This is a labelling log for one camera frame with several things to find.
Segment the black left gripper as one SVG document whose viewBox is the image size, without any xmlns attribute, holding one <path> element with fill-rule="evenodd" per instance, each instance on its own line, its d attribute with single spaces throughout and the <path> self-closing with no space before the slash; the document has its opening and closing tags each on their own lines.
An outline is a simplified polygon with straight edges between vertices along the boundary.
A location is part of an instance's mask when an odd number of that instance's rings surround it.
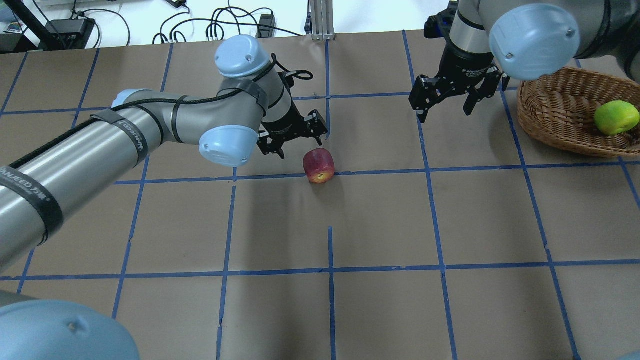
<svg viewBox="0 0 640 360">
<path fill-rule="evenodd" d="M 303 116 L 295 104 L 276 121 L 262 121 L 263 130 L 259 131 L 257 146 L 263 155 L 277 155 L 285 159 L 282 146 L 286 142 L 299 138 L 311 138 L 322 141 L 322 136 L 329 134 L 326 120 L 318 110 L 312 110 Z"/>
</svg>

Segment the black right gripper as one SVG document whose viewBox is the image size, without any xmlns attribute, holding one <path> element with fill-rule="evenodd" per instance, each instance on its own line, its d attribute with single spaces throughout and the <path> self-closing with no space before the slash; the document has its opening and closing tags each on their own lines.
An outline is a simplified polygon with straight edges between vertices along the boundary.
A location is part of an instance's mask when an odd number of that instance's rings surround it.
<svg viewBox="0 0 640 360">
<path fill-rule="evenodd" d="M 424 124 L 430 109 L 443 98 L 466 94 L 462 111 L 471 116 L 480 101 L 495 95 L 502 80 L 503 73 L 494 64 L 492 53 L 475 54 L 446 47 L 436 77 L 416 77 L 408 100 L 417 119 Z"/>
</svg>

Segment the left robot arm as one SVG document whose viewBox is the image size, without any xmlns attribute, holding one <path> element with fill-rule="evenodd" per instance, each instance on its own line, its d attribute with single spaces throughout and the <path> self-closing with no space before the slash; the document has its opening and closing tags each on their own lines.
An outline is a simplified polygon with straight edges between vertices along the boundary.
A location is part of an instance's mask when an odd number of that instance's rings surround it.
<svg viewBox="0 0 640 360">
<path fill-rule="evenodd" d="M 194 145 L 206 160 L 242 167 L 254 148 L 284 158 L 282 146 L 327 134 L 318 111 L 302 115 L 295 79 L 258 39 L 235 35 L 217 48 L 216 96 L 126 89 L 46 145 L 1 167 L 1 269 L 57 234 L 66 220 L 141 165 L 166 142 Z M 109 316 L 73 301 L 1 292 L 3 360 L 138 360 L 134 338 Z"/>
</svg>

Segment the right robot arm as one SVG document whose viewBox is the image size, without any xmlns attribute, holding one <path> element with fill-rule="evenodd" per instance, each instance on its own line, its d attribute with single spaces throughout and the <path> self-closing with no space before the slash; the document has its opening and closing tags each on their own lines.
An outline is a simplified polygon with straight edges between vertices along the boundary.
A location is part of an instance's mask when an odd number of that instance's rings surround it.
<svg viewBox="0 0 640 360">
<path fill-rule="evenodd" d="M 437 74 L 414 80 L 409 104 L 424 123 L 435 105 L 467 95 L 469 116 L 510 79 L 534 81 L 603 56 L 638 82 L 639 18 L 637 0 L 451 0 L 425 22 L 423 36 L 445 47 Z"/>
</svg>

